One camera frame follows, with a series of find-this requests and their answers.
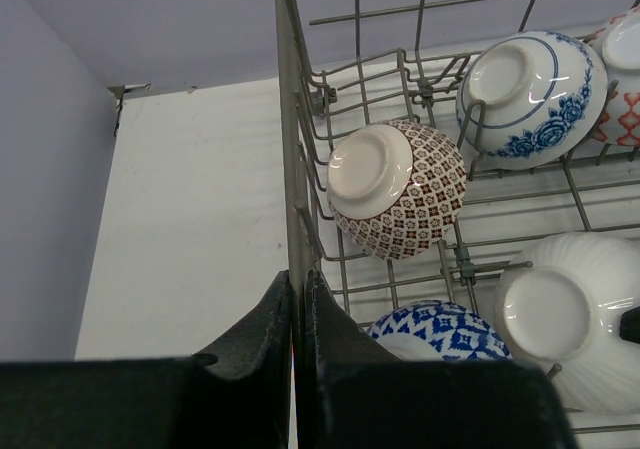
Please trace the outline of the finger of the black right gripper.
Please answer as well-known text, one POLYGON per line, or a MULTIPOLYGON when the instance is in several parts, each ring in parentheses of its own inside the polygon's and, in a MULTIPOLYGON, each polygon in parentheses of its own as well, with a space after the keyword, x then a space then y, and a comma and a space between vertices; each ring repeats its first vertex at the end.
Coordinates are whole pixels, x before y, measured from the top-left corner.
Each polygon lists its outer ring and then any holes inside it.
POLYGON ((619 337, 622 340, 640 343, 640 307, 627 310, 620 317, 619 337))

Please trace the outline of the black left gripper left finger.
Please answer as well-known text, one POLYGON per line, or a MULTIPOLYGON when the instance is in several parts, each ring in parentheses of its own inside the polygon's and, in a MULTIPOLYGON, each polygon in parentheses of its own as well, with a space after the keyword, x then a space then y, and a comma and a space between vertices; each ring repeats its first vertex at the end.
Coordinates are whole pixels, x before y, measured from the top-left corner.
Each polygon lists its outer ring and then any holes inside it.
POLYGON ((189 356, 1 366, 4 448, 285 448, 292 287, 189 356))

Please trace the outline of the white ribbed bowl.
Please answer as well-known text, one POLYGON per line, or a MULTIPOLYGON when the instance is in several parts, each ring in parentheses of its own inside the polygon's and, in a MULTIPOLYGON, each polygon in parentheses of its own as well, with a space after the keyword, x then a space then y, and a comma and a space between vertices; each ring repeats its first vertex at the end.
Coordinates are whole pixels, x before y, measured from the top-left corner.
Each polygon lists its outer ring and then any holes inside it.
POLYGON ((639 410, 639 343, 623 339, 624 314, 639 306, 639 246, 570 232, 523 249, 494 293, 494 326, 514 359, 560 372, 563 404, 597 414, 639 410))

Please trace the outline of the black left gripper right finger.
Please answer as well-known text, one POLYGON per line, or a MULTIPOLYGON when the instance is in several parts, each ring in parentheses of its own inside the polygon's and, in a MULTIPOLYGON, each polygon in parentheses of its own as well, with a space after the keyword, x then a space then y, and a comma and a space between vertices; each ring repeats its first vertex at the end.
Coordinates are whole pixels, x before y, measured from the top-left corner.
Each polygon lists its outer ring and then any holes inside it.
POLYGON ((572 448, 551 382, 512 361, 404 362, 309 271, 295 348, 301 448, 572 448))

